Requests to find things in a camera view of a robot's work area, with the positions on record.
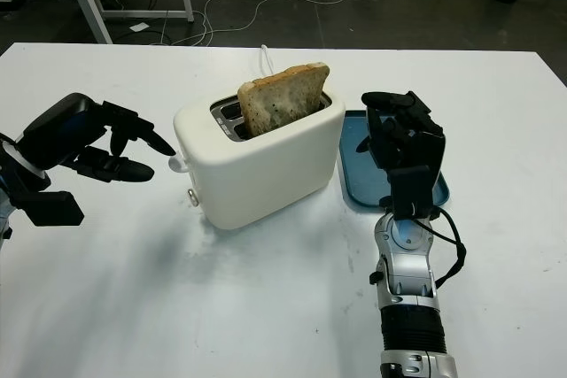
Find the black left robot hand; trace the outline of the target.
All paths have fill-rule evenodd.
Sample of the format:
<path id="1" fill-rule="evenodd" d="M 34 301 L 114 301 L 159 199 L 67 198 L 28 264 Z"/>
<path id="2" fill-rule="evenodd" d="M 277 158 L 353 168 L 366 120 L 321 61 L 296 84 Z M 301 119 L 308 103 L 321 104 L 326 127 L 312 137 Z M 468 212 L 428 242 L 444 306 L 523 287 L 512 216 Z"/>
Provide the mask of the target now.
<path id="1" fill-rule="evenodd" d="M 72 93 L 27 126 L 16 146 L 41 170 L 65 166 L 99 181 L 144 182 L 152 178 L 153 169 L 122 155 L 127 143 L 138 139 L 167 157 L 175 154 L 137 112 Z"/>

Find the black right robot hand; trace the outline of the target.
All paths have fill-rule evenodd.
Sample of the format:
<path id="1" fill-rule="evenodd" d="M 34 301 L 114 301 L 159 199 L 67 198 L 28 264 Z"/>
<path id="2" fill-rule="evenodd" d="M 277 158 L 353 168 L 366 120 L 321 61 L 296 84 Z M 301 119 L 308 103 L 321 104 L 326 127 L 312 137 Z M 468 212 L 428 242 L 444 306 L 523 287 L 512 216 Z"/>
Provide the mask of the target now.
<path id="1" fill-rule="evenodd" d="M 368 135 L 356 148 L 369 152 L 386 172 L 390 196 L 383 202 L 402 219 L 423 218 L 433 207 L 433 188 L 446 147 L 443 127 L 413 91 L 366 92 Z"/>

